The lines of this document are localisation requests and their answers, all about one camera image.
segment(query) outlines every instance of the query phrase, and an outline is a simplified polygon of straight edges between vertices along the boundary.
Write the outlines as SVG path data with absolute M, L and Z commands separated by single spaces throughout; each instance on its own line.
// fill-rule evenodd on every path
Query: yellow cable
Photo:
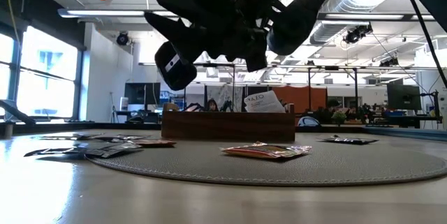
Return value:
M 14 33 L 15 33 L 15 37 L 17 38 L 17 43 L 19 44 L 19 49 L 21 51 L 22 49 L 22 44 L 20 42 L 20 37 L 19 37 L 19 33 L 17 31 L 17 25 L 15 24 L 15 18 L 14 18 L 14 12 L 13 12 L 13 5 L 11 4 L 11 0 L 8 0 L 8 6 L 9 6 L 9 13 L 11 15 L 11 20 L 13 21 L 13 27 L 14 27 Z

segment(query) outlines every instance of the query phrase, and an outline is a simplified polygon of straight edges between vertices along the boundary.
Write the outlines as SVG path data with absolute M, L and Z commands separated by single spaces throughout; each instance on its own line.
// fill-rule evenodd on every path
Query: security camera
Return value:
M 127 46 L 127 45 L 131 44 L 131 40 L 129 39 L 128 34 L 129 33 L 127 31 L 119 32 L 119 35 L 117 37 L 118 45 Z

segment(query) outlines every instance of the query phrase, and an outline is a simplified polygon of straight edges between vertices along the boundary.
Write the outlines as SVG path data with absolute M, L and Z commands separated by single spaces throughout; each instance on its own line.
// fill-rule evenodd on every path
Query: round gray mat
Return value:
M 447 174 L 443 159 L 380 142 L 353 146 L 306 142 L 309 155 L 289 160 L 229 156 L 219 147 L 248 143 L 179 141 L 175 148 L 144 149 L 93 163 L 151 177 L 254 186 L 348 186 L 390 184 Z

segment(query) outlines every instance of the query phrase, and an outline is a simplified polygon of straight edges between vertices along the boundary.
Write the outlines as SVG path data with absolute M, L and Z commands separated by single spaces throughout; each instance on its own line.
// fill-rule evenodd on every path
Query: wooden box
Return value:
M 161 136 L 248 142 L 295 141 L 295 115 L 248 112 L 163 112 Z

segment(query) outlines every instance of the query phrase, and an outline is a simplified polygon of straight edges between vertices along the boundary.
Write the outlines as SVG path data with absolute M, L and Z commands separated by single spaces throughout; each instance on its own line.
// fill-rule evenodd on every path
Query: potted plant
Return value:
M 340 126 L 342 123 L 344 123 L 346 115 L 342 111 L 336 111 L 334 112 L 332 119 L 336 124 L 338 124 L 338 126 Z

